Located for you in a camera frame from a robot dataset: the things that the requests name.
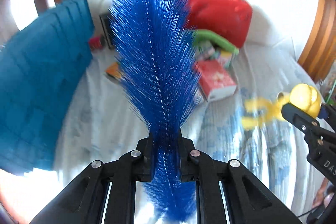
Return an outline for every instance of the metal screw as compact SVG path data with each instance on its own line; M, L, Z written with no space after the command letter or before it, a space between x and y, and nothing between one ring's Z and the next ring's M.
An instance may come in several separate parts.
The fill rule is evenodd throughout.
M133 150L131 152L132 157L139 157L141 155L141 152L139 150Z
M198 150L191 150L190 151L190 155L193 157L198 157L200 156L201 152L199 152Z
M231 165L232 167L239 167L239 166L240 166L240 162L237 161L237 160L231 160L231 161L230 161L230 165Z
M101 167L101 161L100 160L95 160L95 161L92 162L91 166L93 168Z

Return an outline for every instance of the blue patterned fabric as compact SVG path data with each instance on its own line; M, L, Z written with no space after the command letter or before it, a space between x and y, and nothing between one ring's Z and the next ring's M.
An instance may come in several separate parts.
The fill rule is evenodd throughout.
M65 0L0 52L0 168L50 170L72 95L92 55L87 0Z

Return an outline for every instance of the yellow duck toy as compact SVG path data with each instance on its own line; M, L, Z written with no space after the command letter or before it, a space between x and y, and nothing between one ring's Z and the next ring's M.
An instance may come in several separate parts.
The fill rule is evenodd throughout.
M291 103L300 108L308 115L316 118L320 113L322 98L319 92L311 85L298 84L296 85L290 94L280 92L275 102L264 98L256 98L245 101L245 109L249 113L253 113L257 110L265 109L263 115L253 117L242 117L241 123L245 130L253 129L260 126L263 123L270 122L274 118L284 121L282 117L281 109L283 105Z

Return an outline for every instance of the red handbag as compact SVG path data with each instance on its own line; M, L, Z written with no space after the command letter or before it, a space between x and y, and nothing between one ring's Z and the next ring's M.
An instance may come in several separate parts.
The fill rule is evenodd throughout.
M244 0L188 0L187 28L211 30L241 48L252 18L252 7Z

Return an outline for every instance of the blue feather duster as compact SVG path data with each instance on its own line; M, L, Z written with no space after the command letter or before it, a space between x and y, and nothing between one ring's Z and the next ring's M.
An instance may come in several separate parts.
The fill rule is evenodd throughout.
M195 212L195 185L179 181L176 139L198 82L186 0L112 0L110 11L122 84L154 136L155 175L146 191L158 217L185 221Z

